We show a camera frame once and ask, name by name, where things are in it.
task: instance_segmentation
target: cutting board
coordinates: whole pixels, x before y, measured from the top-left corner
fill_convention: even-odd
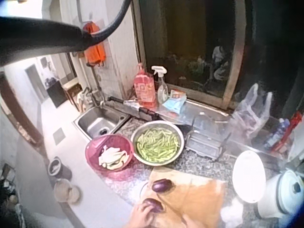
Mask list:
[[[225,182],[196,176],[165,167],[155,167],[149,177],[149,183],[141,201],[145,198],[159,200],[151,186],[155,180],[170,179],[175,187],[160,196],[180,214],[188,214],[193,220],[200,221],[207,228],[217,227],[222,207]],[[153,226],[156,228],[184,228],[181,218],[170,208],[156,214]]]

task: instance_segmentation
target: bucket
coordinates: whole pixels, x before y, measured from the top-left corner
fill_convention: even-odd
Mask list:
[[[57,179],[72,179],[72,171],[62,164],[58,157],[55,157],[48,165],[47,172],[49,176],[56,177]]]

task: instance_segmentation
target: dish rack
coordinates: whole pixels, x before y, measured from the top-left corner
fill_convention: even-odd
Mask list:
[[[217,161],[225,151],[225,145],[230,134],[222,141],[219,134],[217,136],[212,134],[207,135],[202,131],[196,130],[194,128],[194,123],[198,117],[204,117],[206,120],[211,121],[216,128],[218,123],[227,123],[227,121],[217,121],[204,112],[201,112],[193,118],[191,131],[188,132],[186,136],[185,147],[187,151],[194,151],[199,156],[209,157],[212,160]]]

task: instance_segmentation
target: doorway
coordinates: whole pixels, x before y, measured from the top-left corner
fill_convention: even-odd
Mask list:
[[[39,73],[37,71],[35,64],[26,68],[25,72],[28,75],[28,78],[37,94],[37,97],[38,97],[40,103],[42,103],[46,98],[48,98],[48,94],[41,82],[41,79],[39,77]]]

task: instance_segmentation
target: plastic bag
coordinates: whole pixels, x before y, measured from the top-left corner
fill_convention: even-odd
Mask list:
[[[169,99],[162,105],[168,108],[170,111],[180,114],[181,107],[187,100],[185,92],[172,89]]]
[[[263,104],[257,91],[258,84],[254,84],[234,110],[226,130],[226,134],[231,133],[232,140],[249,144],[269,119],[272,93],[267,93]]]

